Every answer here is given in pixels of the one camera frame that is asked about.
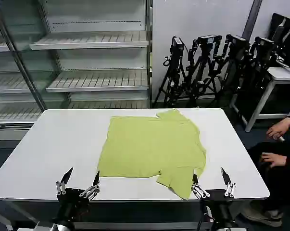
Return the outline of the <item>person's left hand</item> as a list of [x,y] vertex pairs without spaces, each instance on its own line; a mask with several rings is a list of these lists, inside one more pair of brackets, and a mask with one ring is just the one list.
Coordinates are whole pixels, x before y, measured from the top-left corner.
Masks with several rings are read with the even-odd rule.
[[279,154],[263,152],[261,154],[261,160],[263,162],[269,162],[271,168],[282,167],[286,165],[287,157]]

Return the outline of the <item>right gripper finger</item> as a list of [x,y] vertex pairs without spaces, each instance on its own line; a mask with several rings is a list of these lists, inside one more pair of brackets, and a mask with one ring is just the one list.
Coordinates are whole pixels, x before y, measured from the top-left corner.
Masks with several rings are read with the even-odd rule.
[[201,198],[205,199],[209,197],[209,193],[200,187],[199,182],[198,182],[198,177],[196,174],[193,174],[193,177],[192,177],[191,190],[193,191],[195,196],[197,196],[199,199]]
[[234,191],[237,184],[231,181],[230,176],[226,173],[226,171],[222,167],[220,167],[220,169],[226,186],[224,196],[234,196]]

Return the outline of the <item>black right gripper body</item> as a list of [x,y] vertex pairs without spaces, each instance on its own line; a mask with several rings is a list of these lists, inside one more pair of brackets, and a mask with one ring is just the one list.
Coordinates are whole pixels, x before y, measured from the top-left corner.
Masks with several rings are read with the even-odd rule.
[[225,197],[225,189],[208,190],[210,196],[201,199],[201,203],[210,208],[214,224],[234,224],[229,206],[233,200]]

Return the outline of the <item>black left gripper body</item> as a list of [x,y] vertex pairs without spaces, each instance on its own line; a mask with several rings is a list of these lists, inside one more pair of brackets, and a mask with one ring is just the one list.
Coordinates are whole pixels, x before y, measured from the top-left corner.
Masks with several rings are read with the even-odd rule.
[[55,223],[73,223],[81,213],[87,210],[88,198],[84,197],[83,189],[66,188],[65,194],[61,192],[57,195],[59,210],[55,217]]

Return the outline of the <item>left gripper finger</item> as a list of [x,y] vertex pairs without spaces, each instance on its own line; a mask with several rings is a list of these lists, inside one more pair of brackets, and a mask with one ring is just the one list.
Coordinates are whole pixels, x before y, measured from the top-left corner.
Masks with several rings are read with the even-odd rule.
[[88,187],[86,190],[84,190],[79,197],[85,198],[88,200],[94,199],[97,194],[100,192],[100,171],[97,172],[95,179],[93,181],[92,186]]
[[57,188],[57,195],[64,195],[66,194],[66,184],[68,183],[70,176],[72,174],[73,167],[70,168],[62,177],[61,181],[56,182],[56,188]]

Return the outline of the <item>person's right hand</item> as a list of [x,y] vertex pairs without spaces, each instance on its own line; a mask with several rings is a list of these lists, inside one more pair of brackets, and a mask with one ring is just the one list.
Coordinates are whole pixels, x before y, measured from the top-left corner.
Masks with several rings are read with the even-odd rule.
[[282,137],[290,128],[290,117],[286,117],[280,122],[271,126],[266,135],[274,140],[278,140]]

